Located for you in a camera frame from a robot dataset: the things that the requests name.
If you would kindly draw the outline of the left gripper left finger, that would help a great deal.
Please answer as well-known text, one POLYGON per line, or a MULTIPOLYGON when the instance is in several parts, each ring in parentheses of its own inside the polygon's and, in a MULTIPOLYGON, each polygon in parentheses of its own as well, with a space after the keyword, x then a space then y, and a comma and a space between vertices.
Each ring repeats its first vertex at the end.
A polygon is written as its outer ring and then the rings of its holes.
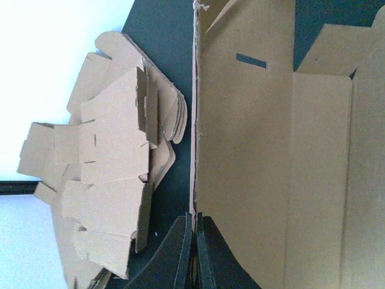
POLYGON ((126 288, 185 288, 191 255, 192 215, 179 216, 144 269, 126 288))

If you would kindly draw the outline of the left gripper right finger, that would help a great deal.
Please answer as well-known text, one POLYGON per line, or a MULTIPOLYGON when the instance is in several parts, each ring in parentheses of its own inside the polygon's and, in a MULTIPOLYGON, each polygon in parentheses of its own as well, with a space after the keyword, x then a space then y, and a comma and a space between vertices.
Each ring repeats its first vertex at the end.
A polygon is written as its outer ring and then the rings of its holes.
POLYGON ((248 288, 260 286, 237 262, 214 220, 197 215, 199 288, 248 288))

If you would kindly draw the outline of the cardboard box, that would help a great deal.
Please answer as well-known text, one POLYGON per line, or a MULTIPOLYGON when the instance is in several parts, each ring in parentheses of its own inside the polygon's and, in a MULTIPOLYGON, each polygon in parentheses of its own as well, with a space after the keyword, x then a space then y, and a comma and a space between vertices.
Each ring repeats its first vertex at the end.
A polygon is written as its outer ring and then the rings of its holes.
POLYGON ((384 7, 324 24, 294 69, 295 1, 195 1, 190 210, 260 288, 384 287, 384 7))

